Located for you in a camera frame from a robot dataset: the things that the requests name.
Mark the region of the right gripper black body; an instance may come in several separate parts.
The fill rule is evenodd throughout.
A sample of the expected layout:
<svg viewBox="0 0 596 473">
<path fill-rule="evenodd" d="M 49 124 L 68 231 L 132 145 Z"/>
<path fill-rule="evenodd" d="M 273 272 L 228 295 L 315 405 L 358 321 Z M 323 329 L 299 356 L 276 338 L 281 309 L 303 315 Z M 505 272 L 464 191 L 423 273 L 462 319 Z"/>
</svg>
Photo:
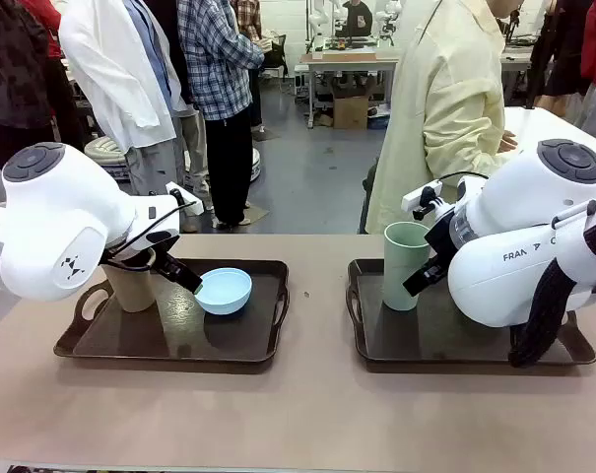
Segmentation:
<svg viewBox="0 0 596 473">
<path fill-rule="evenodd" d="M 425 236 L 425 240 L 434 251 L 430 264 L 440 270 L 447 270 L 451 260 L 458 251 L 450 235 L 450 223 L 454 210 L 450 209 L 435 220 L 434 225 Z"/>
</svg>

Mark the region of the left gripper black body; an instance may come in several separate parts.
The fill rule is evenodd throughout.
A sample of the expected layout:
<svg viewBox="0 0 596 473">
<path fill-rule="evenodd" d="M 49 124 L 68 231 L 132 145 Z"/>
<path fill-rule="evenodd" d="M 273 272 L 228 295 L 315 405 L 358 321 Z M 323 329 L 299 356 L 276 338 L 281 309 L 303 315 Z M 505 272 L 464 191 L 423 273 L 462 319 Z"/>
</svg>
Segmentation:
<svg viewBox="0 0 596 473">
<path fill-rule="evenodd" d="M 153 264 L 154 270 L 173 270 L 175 268 L 175 259 L 169 254 L 169 251 L 178 239 L 179 235 L 167 231 L 148 233 L 146 240 L 152 244 L 151 249 L 156 255 Z"/>
</svg>

